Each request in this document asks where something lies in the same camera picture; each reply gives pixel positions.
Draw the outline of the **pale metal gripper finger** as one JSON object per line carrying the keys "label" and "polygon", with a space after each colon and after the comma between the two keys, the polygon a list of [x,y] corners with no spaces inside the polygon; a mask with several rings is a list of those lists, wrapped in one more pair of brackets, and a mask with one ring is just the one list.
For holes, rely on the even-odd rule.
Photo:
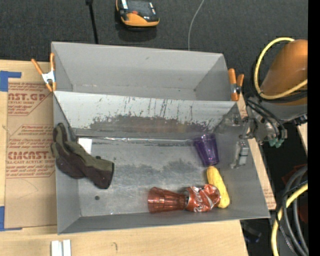
{"label": "pale metal gripper finger", "polygon": [[224,133],[230,127],[239,127],[241,125],[241,115],[237,112],[229,112],[216,127],[217,133]]}
{"label": "pale metal gripper finger", "polygon": [[249,145],[245,140],[239,140],[234,148],[234,155],[230,167],[232,169],[244,166],[249,155]]}

